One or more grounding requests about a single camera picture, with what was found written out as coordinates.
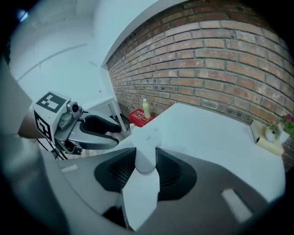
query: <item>floor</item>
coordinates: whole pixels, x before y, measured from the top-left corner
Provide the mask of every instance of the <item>floor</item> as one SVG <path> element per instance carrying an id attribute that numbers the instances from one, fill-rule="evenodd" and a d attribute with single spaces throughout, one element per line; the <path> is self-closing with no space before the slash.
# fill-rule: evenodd
<path id="1" fill-rule="evenodd" d="M 111 133 L 111 132 L 106 132 L 107 135 L 110 135 L 116 139 L 118 139 L 120 142 L 130 136 L 130 122 L 128 119 L 122 116 L 122 120 L 124 122 L 124 126 L 127 129 L 126 132 L 121 131 L 120 133 Z M 89 156 L 94 156 L 94 155 L 99 155 L 103 154 L 107 150 L 82 150 L 81 155 L 74 155 L 74 154 L 65 154 L 65 156 L 68 159 L 75 159 L 75 158 L 81 158 L 81 157 L 89 157 Z"/>

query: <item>white side table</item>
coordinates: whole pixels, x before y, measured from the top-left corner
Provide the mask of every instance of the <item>white side table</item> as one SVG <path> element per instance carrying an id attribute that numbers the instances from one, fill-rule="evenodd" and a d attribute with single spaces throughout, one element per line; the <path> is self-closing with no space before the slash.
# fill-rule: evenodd
<path id="1" fill-rule="evenodd" d="M 119 123 L 121 125 L 121 128 L 123 129 L 124 132 L 126 132 L 127 130 L 126 130 L 125 126 L 124 126 L 123 120 L 121 119 L 119 109 L 118 109 L 118 107 L 116 105 L 116 102 L 115 102 L 115 99 L 114 99 L 113 95 L 105 95 L 105 96 L 102 96 L 102 97 L 99 97 L 99 98 L 96 98 L 96 99 L 92 99 L 92 100 L 84 103 L 82 105 L 82 108 L 85 109 L 85 110 L 90 110 L 90 109 L 92 109 L 94 107 L 97 107 L 97 106 L 100 106 L 100 105 L 105 105 L 105 104 L 107 104 L 108 107 L 110 108 L 113 119 L 115 119 L 115 116 L 117 116 L 118 119 L 119 119 Z"/>

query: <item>white flower pot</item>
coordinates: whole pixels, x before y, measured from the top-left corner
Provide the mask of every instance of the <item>white flower pot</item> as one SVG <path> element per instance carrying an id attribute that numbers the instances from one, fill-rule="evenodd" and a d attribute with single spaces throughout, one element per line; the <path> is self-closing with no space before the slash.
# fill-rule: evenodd
<path id="1" fill-rule="evenodd" d="M 276 140 L 276 135 L 274 135 L 269 128 L 266 128 L 266 139 L 269 142 L 274 142 Z"/>
<path id="2" fill-rule="evenodd" d="M 289 138 L 289 134 L 286 131 L 282 131 L 280 134 L 280 138 L 279 138 L 279 142 L 282 144 L 284 143 L 288 138 Z"/>

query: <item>yellow-green bottle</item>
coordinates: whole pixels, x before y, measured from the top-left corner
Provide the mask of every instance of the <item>yellow-green bottle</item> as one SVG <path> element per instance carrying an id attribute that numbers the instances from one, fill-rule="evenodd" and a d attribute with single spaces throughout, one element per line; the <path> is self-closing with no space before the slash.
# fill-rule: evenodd
<path id="1" fill-rule="evenodd" d="M 143 110 L 144 110 L 145 118 L 149 119 L 151 115 L 149 111 L 149 104 L 146 99 L 143 99 Z"/>

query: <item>table leg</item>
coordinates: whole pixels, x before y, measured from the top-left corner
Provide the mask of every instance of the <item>table leg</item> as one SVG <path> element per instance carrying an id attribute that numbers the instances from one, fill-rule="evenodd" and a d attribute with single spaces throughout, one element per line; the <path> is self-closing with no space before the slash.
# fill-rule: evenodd
<path id="1" fill-rule="evenodd" d="M 113 109 L 114 109 L 114 111 L 116 113 L 116 116 L 118 116 L 118 119 L 119 119 L 119 123 L 121 125 L 121 128 L 123 129 L 124 132 L 126 132 L 127 130 L 126 130 L 125 126 L 124 126 L 123 120 L 121 119 L 121 116 L 119 114 L 119 109 L 116 106 L 115 101 L 112 101 L 111 103 L 112 103 Z"/>
<path id="2" fill-rule="evenodd" d="M 115 120 L 115 113 L 114 113 L 113 109 L 111 108 L 111 105 L 108 104 L 108 107 L 109 107 L 109 109 L 110 109 L 110 111 L 111 111 L 112 118 Z"/>

